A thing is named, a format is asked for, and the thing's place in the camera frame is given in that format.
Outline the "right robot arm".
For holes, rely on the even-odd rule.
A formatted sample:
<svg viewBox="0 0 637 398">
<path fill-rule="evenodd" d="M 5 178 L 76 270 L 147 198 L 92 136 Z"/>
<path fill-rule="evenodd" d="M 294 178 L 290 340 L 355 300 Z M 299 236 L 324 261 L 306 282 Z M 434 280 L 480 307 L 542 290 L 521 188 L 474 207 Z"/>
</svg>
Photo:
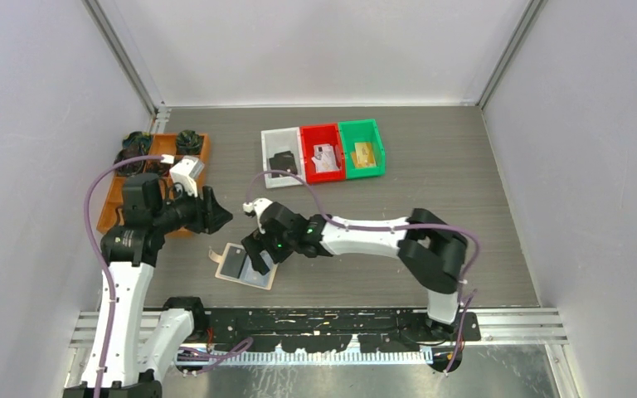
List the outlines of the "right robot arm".
<svg viewBox="0 0 637 398">
<path fill-rule="evenodd" d="M 423 208 L 408 217 L 355 221 L 317 214 L 306 218 L 266 198 L 243 205 L 257 227 L 241 244 L 252 269 L 268 274 L 271 265 L 292 254 L 307 258 L 374 255 L 397 259 L 426 289 L 427 328 L 437 340 L 450 339 L 460 328 L 459 281 L 467 240 Z"/>
</svg>

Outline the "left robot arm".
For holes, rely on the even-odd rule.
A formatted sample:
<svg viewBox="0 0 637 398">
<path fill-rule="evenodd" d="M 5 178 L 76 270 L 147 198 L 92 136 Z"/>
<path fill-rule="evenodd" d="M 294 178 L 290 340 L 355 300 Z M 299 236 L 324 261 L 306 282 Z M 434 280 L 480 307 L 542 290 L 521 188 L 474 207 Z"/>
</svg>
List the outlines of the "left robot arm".
<svg viewBox="0 0 637 398">
<path fill-rule="evenodd" d="M 163 192 L 164 183 L 155 173 L 141 173 L 122 184 L 119 224 L 96 247 L 104 266 L 93 346 L 79 385 L 65 388 L 65 397 L 160 397 L 180 346 L 207 335 L 201 299 L 177 296 L 163 305 L 152 335 L 140 340 L 143 305 L 166 235 L 179 229 L 210 235 L 233 218 L 211 187 L 178 183 L 173 197 Z"/>
</svg>

